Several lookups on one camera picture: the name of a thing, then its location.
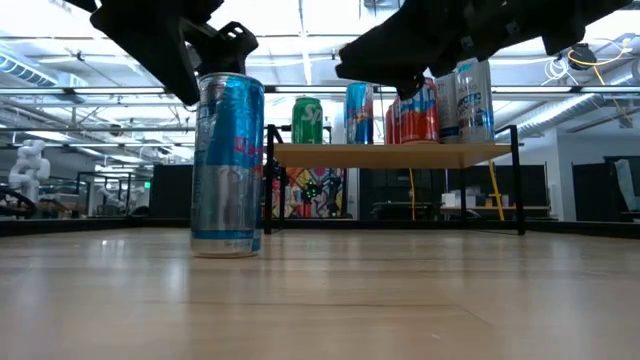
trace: yellow cable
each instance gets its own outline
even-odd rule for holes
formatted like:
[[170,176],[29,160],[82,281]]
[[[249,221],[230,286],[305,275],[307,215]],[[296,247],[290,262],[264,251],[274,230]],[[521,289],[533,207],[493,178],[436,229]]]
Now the yellow cable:
[[611,64],[614,61],[620,60],[620,58],[622,57],[622,55],[624,55],[624,49],[627,48],[627,44],[629,43],[629,39],[624,39],[622,41],[622,48],[620,49],[620,53],[618,54],[618,56],[614,57],[611,60],[607,60],[607,61],[603,61],[603,62],[599,62],[599,63],[590,63],[590,62],[586,62],[586,61],[580,61],[580,60],[576,60],[574,59],[571,54],[573,54],[575,51],[571,50],[569,51],[569,54],[567,54],[567,57],[569,58],[569,60],[573,61],[576,64],[580,64],[580,65],[586,65],[586,66],[602,66],[602,65],[607,65],[607,64]]
[[611,60],[603,61],[603,62],[600,62],[600,63],[590,63],[590,62],[580,61],[580,60],[577,60],[577,59],[573,58],[573,57],[571,56],[571,54],[573,54],[574,52],[575,52],[575,51],[573,51],[573,50],[569,51],[569,54],[567,55],[567,56],[569,57],[569,60],[573,61],[573,62],[574,62],[574,63],[576,63],[576,64],[585,65],[585,66],[602,66],[602,65],[611,64],[611,63],[612,63],[612,62],[614,62],[614,61],[620,60],[620,58],[622,57],[622,55],[624,55],[624,52],[623,52],[623,51],[620,51],[620,54],[618,54],[618,56],[614,57],[614,58],[613,58],[613,59],[611,59]]
[[493,184],[494,194],[492,195],[495,196],[496,204],[498,204],[498,214],[500,215],[500,221],[504,221],[504,211],[502,211],[502,195],[500,194],[500,191],[498,191],[498,181],[496,180],[493,161],[489,161],[489,173],[491,174],[491,183]]
[[411,180],[411,219],[416,221],[416,188],[413,185],[412,169],[409,169],[409,180]]
[[[598,79],[600,80],[600,83],[602,83],[603,86],[607,86],[607,83],[604,82],[604,79],[602,78],[602,74],[600,74],[600,70],[598,70],[598,67],[594,66],[593,70],[595,70],[596,75],[598,76]],[[624,115],[624,117],[627,118],[627,120],[629,120],[629,123],[633,124],[633,120],[631,120],[629,115],[627,115],[627,112],[624,111],[624,109],[622,109],[622,106],[620,106],[620,104],[618,103],[618,100],[613,99],[613,103],[616,104],[616,107],[618,108],[618,111],[620,111],[622,113],[622,115]]]

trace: silver blue can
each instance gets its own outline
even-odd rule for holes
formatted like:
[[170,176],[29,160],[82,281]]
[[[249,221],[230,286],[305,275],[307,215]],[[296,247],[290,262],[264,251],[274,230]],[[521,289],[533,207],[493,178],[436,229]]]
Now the silver blue can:
[[488,61],[471,59],[458,64],[456,95],[460,143],[494,142],[491,69]]
[[216,73],[200,80],[191,250],[246,257],[260,250],[264,86]]
[[373,144],[373,87],[366,83],[347,87],[344,110],[347,144]]

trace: energy drink can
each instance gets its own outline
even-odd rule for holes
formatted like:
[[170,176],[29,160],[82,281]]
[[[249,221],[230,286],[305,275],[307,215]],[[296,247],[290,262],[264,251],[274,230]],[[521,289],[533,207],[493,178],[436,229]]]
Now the energy drink can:
[[320,100],[302,97],[293,106],[292,142],[322,144],[322,106]]
[[396,96],[393,101],[393,143],[401,144],[400,142],[400,97]]
[[400,142],[437,142],[439,131],[436,87],[427,79],[422,90],[400,104]]
[[458,64],[456,93],[460,143],[494,142],[489,62],[471,59]]
[[385,131],[384,131],[384,143],[387,145],[392,145],[395,144],[394,140],[394,130],[395,130],[395,123],[394,123],[394,118],[393,118],[394,114],[393,114],[393,105],[390,105],[389,108],[387,109],[387,113],[384,116],[384,122],[385,122]]
[[245,257],[260,250],[264,87],[216,73],[200,80],[193,173],[191,249]]
[[440,142],[457,144],[460,135],[458,125],[458,101],[456,98],[456,75],[449,74],[436,80],[436,105],[440,121]]
[[347,87],[345,102],[347,144],[373,144],[373,88],[365,83]]

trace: colorful poster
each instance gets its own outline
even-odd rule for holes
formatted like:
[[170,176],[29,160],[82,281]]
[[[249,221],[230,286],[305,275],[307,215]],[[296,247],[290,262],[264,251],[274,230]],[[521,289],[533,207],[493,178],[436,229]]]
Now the colorful poster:
[[[285,217],[297,219],[335,218],[342,216],[344,169],[287,168]],[[307,199],[310,185],[318,195]],[[280,215],[280,181],[273,180],[273,216]]]

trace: blue can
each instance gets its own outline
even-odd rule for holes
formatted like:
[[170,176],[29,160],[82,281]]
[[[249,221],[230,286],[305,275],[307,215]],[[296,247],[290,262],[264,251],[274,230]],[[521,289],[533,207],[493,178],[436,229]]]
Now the blue can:
[[347,87],[344,120],[347,144],[373,144],[373,88],[369,84]]
[[200,80],[193,167],[191,249],[244,257],[260,250],[264,87],[216,73]]

